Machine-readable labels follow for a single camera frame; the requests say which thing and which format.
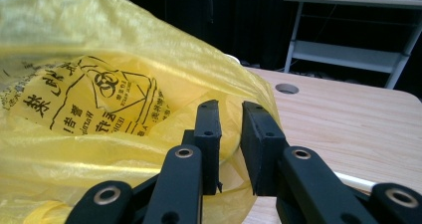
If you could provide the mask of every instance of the desk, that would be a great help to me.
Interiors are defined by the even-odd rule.
[[[422,193],[422,104],[407,93],[250,69],[268,81],[290,145],[316,151],[340,173]],[[299,92],[275,89],[291,84]],[[276,199],[259,197],[244,223],[280,223]]]
[[[377,6],[403,9],[422,10],[422,0],[286,0],[299,2],[295,27],[285,64],[285,73],[290,70],[292,58],[322,62],[327,64],[364,69],[374,72],[390,74],[385,85],[387,89],[393,89],[401,72],[409,60],[410,54],[422,32],[422,15],[417,25],[401,52],[384,52],[360,48],[321,44],[315,42],[297,41],[299,23],[305,2],[310,3],[333,3],[354,6]]]

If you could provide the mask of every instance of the biohazard symbol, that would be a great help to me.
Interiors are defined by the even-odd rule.
[[[98,73],[94,78],[94,83],[100,88],[103,97],[110,98],[115,93],[118,78],[111,72]]]

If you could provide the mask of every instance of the table grommet hole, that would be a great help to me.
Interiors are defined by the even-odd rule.
[[[276,90],[288,95],[294,95],[299,92],[299,88],[291,84],[278,84],[276,85]]]

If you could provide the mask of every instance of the yellow plastic bag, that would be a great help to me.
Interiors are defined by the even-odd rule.
[[[140,184],[209,100],[224,186],[203,220],[240,223],[241,103],[278,117],[262,79],[126,0],[0,0],[0,99],[0,223],[63,223],[90,187]]]

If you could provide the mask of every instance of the wooden table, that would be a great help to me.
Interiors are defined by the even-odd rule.
[[[274,88],[290,145],[313,149],[336,172],[422,193],[422,104],[407,93],[251,69]],[[290,84],[297,94],[276,90]],[[259,197],[244,223],[280,223]]]

